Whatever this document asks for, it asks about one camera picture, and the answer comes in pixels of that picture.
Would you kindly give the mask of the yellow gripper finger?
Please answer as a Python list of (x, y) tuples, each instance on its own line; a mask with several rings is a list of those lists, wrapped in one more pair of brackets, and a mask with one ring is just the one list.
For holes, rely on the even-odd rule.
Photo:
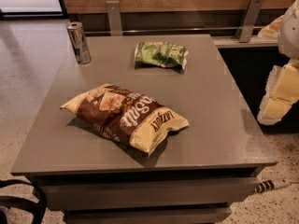
[(270, 24), (266, 25), (259, 33), (260, 38), (277, 39), (280, 24), (282, 22), (283, 15), (273, 20)]
[(299, 62), (275, 65), (269, 73), (257, 120), (274, 125), (299, 101)]

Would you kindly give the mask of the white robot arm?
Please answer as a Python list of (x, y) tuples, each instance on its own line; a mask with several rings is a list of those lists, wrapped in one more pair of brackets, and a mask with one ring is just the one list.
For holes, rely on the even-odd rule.
[(290, 59), (270, 71), (257, 115), (262, 125), (274, 125), (299, 101), (299, 0), (264, 27), (258, 37), (276, 38), (278, 51)]

